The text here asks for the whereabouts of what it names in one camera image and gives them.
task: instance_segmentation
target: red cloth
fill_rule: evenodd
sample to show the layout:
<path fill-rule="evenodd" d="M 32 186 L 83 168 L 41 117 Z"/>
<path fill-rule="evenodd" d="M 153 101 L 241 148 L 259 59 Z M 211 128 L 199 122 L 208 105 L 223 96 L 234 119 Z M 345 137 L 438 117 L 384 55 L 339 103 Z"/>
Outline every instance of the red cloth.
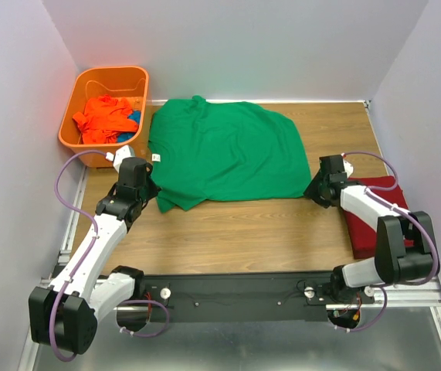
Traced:
<path fill-rule="evenodd" d="M 85 145 L 102 145 L 117 143 L 117 136 L 121 133 L 137 131 L 136 121 L 127 118 L 132 113 L 133 109 L 126 98 L 103 95 L 90 98 L 84 107 L 84 114 L 77 112 L 73 120 L 78 124 Z"/>
<path fill-rule="evenodd" d="M 366 186 L 381 186 L 389 187 L 394 183 L 393 176 L 382 176 L 379 178 L 361 178 L 355 179 L 362 182 Z M 408 209 L 405 203 L 404 195 L 399 186 L 392 191 L 373 191 L 378 196 L 386 199 L 390 203 L 396 203 L 399 207 Z M 376 232 L 365 222 L 360 220 L 353 213 L 344 211 L 345 220 L 349 230 L 349 237 L 351 238 L 352 253 L 355 259 L 366 259 L 375 255 Z"/>

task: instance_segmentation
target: dark red folded fabric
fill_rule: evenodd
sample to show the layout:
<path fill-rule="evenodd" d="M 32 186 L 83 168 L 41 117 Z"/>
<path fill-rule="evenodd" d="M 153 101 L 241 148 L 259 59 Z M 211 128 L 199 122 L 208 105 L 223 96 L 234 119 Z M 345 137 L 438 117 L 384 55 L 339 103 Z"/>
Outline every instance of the dark red folded fabric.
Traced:
<path fill-rule="evenodd" d="M 389 187 L 394 183 L 393 176 L 382 176 L 379 178 L 360 178 L 356 179 L 366 186 Z M 373 191 L 378 196 L 386 199 L 391 203 L 396 203 L 399 207 L 408 209 L 405 203 L 404 194 L 399 186 L 392 191 Z M 352 253 L 355 259 L 366 259 L 375 255 L 376 232 L 365 222 L 360 220 L 353 213 L 344 211 L 345 220 L 351 238 Z"/>

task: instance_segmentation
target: orange cloth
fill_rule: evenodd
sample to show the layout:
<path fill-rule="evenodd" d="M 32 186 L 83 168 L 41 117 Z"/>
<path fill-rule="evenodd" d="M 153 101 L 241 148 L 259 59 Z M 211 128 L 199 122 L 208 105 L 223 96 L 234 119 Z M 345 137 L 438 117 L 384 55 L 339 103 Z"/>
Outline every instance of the orange cloth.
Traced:
<path fill-rule="evenodd" d="M 126 98 L 103 95 L 90 98 L 84 114 L 74 114 L 73 120 L 78 124 L 85 145 L 117 143 L 120 133 L 137 131 L 136 121 L 127 118 L 132 113 L 133 109 Z"/>

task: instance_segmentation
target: green cloth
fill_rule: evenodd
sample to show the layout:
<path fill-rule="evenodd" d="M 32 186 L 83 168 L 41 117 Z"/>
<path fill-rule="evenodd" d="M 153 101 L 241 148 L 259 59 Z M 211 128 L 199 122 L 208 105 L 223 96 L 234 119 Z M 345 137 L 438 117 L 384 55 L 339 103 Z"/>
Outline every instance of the green cloth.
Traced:
<path fill-rule="evenodd" d="M 311 181 L 294 123 L 256 104 L 169 100 L 153 117 L 149 145 L 161 156 L 151 177 L 163 213 L 206 199 L 301 197 Z"/>

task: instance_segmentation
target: laundry basket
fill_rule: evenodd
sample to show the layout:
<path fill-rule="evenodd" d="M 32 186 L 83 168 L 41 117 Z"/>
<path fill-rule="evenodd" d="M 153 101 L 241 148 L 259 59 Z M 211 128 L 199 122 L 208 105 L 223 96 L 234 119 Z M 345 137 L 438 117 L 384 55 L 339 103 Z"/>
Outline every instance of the laundry basket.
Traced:
<path fill-rule="evenodd" d="M 108 94 L 111 97 L 126 97 L 133 110 L 141 111 L 141 120 L 137 133 L 128 141 L 112 144 L 85 145 L 81 132 L 73 120 L 76 112 L 83 112 L 85 104 L 91 97 Z M 148 135 L 151 123 L 151 96 L 148 91 L 148 72 L 137 66 L 92 68 L 81 73 L 74 84 L 73 93 L 67 105 L 64 119 L 59 129 L 59 140 L 74 153 L 87 149 L 98 149 L 112 152 L 130 145 L 136 156 L 147 157 Z M 81 161 L 92 168 L 111 167 L 112 163 L 105 160 L 102 155 L 88 154 L 81 156 Z"/>

